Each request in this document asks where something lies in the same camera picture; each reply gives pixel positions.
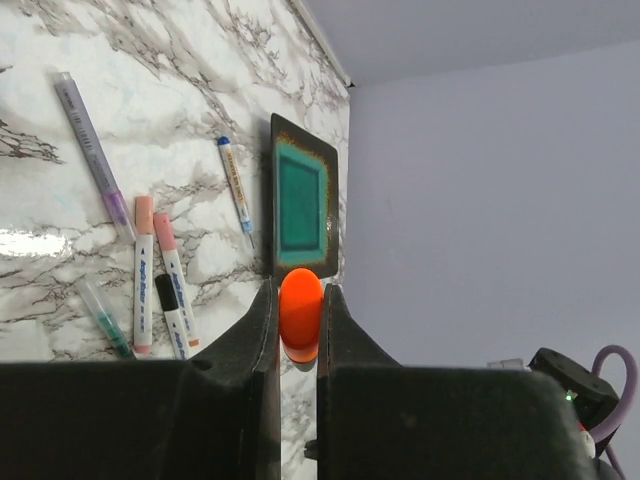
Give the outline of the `orange highlighter cap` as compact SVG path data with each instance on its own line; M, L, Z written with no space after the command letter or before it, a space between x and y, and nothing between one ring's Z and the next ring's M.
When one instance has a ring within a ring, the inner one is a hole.
M294 269L282 281L279 334L285 353L295 363L310 363L318 355L323 301L322 283L309 269Z

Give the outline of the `blue tip thin pen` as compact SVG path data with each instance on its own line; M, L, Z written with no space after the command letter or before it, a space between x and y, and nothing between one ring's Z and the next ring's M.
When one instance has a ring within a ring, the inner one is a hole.
M241 182L241 177L236 165L235 153L231 140L227 136L217 139L217 146L222 160L223 168L231 189L235 208L237 211L241 230L248 239L252 248L255 247L253 240L253 224L250 217L249 207Z

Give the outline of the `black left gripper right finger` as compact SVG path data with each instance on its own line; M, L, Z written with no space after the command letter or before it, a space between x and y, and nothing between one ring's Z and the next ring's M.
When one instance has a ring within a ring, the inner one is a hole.
M324 294L317 436L321 479L593 479L576 415L549 376L404 366Z

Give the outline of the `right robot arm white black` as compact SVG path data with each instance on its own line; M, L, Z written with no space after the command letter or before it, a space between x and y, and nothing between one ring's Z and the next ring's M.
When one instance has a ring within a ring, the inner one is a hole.
M555 350L540 348L529 368L550 376L566 391L579 421L587 429L599 425L619 403L618 394L606 380Z

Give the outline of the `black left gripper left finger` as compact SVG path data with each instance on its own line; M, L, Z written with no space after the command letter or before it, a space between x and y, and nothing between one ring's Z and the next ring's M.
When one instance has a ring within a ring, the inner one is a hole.
M5 363L5 479L277 479L277 288L189 360Z

